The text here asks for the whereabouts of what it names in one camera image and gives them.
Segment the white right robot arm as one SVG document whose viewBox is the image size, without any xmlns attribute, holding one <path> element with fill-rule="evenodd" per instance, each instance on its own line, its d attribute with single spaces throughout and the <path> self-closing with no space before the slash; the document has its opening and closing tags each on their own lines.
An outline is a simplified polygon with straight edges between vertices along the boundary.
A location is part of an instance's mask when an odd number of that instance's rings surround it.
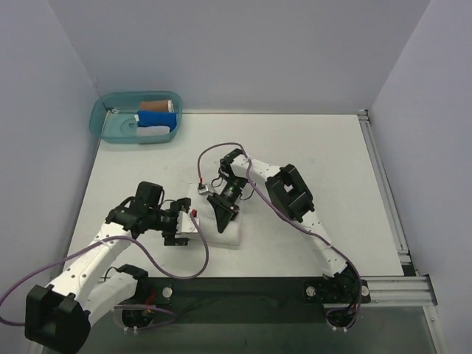
<svg viewBox="0 0 472 354">
<path fill-rule="evenodd" d="M 225 186 L 221 192 L 209 191 L 206 199 L 214 209 L 220 232 L 235 219 L 240 211 L 237 199 L 250 185 L 279 218 L 305 237 L 319 269 L 329 280 L 327 293 L 333 301 L 343 302 L 353 292 L 369 294 L 356 267 L 333 245 L 316 213 L 313 194 L 294 165 L 281 167 L 262 162 L 239 147 L 220 160 L 218 176 L 226 182 Z"/>
</svg>

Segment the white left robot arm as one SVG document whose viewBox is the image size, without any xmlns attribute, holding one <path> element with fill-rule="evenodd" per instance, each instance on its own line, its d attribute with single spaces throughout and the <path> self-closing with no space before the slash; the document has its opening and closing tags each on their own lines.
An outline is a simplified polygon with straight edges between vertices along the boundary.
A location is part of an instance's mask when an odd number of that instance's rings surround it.
<svg viewBox="0 0 472 354">
<path fill-rule="evenodd" d="M 77 353 L 91 327 L 118 304 L 142 305 L 153 290 L 148 272 L 122 265 L 103 284 L 98 281 L 117 257 L 148 230 L 175 237 L 182 231 L 191 200 L 180 198 L 162 209 L 164 190 L 139 183 L 105 218 L 92 243 L 48 285 L 34 286 L 26 298 L 24 335 L 59 353 Z"/>
</svg>

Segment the white terry towel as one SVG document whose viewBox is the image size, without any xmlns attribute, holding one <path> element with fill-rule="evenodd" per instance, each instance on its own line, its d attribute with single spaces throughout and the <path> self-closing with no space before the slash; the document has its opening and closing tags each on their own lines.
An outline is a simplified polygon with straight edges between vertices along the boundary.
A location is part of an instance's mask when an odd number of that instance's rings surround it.
<svg viewBox="0 0 472 354">
<path fill-rule="evenodd" d="M 238 246 L 241 239 L 242 213 L 234 221 L 230 221 L 223 232 L 219 232 L 215 212 L 205 195 L 198 194 L 198 185 L 190 184 L 187 197 L 191 199 L 191 209 L 197 212 L 198 224 L 210 244 Z"/>
</svg>

